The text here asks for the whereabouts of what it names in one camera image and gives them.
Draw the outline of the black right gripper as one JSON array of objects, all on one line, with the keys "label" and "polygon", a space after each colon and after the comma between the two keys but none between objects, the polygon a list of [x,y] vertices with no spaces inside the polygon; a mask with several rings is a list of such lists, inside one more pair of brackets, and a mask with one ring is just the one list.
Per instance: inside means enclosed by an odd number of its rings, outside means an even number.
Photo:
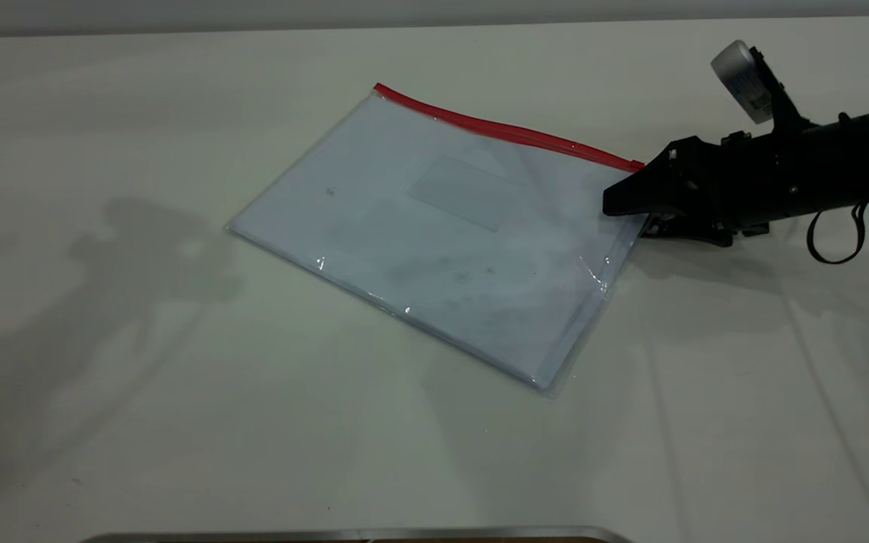
[{"label": "black right gripper", "polygon": [[742,230],[809,213],[793,143],[772,134],[735,134],[726,145],[698,137],[674,141],[641,170],[603,190],[603,213],[652,214],[641,238],[731,247],[734,234],[725,227]]}]

